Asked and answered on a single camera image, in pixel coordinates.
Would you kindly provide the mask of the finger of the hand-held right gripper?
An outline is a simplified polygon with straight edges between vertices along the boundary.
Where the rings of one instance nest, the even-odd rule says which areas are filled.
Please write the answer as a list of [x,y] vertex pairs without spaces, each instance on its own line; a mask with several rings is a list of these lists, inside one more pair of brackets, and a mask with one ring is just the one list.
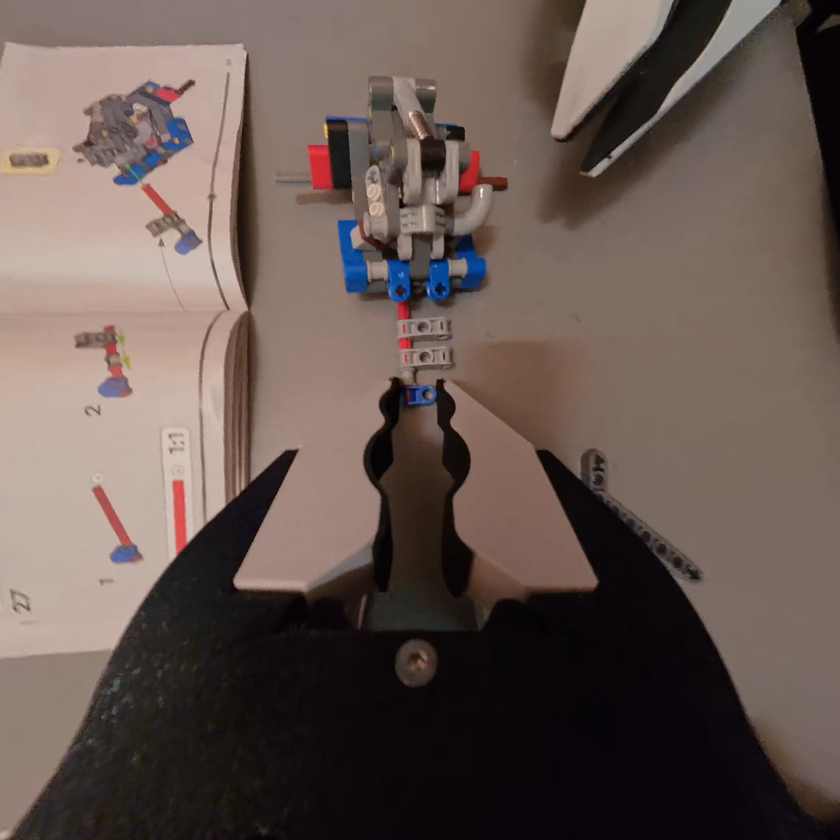
[[675,1],[586,1],[566,62],[551,135],[567,141],[664,32]]
[[782,5],[675,2],[663,34],[580,128],[606,107],[584,153],[581,175],[595,178],[604,173]]

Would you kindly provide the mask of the dark grey lego beam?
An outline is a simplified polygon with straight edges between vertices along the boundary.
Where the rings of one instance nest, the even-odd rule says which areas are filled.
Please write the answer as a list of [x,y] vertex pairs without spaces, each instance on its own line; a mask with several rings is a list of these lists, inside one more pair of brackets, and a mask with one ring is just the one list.
[[698,584],[704,579],[695,563],[677,547],[665,539],[644,520],[631,512],[622,502],[615,499],[608,486],[608,465],[606,456],[597,448],[589,448],[581,456],[581,480],[589,490],[630,528],[647,546],[647,549],[675,577]]

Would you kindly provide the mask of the grey and blue lego model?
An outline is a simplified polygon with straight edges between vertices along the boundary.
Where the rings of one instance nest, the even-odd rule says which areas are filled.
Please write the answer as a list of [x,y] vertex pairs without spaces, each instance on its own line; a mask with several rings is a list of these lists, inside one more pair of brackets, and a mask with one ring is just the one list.
[[487,275],[473,237],[508,180],[483,175],[465,129],[435,119],[437,95],[435,80],[370,77],[365,116],[327,117],[325,142],[308,147],[309,174],[276,176],[350,194],[353,216],[338,222],[348,294],[441,302]]

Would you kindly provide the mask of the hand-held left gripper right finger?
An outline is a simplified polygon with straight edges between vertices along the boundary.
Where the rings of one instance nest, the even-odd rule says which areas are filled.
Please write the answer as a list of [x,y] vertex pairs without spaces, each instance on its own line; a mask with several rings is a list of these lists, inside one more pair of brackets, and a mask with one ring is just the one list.
[[436,388],[452,481],[441,547],[451,594],[484,624],[499,602],[593,592],[598,578],[536,448],[455,383]]

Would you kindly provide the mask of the lego instruction booklet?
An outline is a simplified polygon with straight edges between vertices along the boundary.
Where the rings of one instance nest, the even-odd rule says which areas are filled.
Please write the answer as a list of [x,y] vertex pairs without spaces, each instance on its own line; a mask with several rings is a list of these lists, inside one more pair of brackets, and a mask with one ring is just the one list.
[[112,648],[248,483],[246,68],[3,49],[2,659]]

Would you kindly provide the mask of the red lego axle assembly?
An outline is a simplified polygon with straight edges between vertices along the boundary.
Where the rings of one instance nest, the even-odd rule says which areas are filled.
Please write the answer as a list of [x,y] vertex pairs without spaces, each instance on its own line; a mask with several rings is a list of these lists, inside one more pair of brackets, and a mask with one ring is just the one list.
[[447,371],[454,366],[451,324],[448,317],[415,318],[409,300],[396,304],[395,335],[402,406],[427,407],[436,403],[436,387],[418,384],[417,375],[423,371]]

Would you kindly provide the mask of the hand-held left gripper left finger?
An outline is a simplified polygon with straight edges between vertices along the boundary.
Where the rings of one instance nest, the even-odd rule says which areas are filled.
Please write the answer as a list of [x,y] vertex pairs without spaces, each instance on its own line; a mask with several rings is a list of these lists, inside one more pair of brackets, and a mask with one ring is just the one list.
[[392,571],[392,518],[382,478],[393,462],[401,384],[380,379],[295,425],[284,479],[250,544],[234,587],[340,605],[362,627],[371,596]]

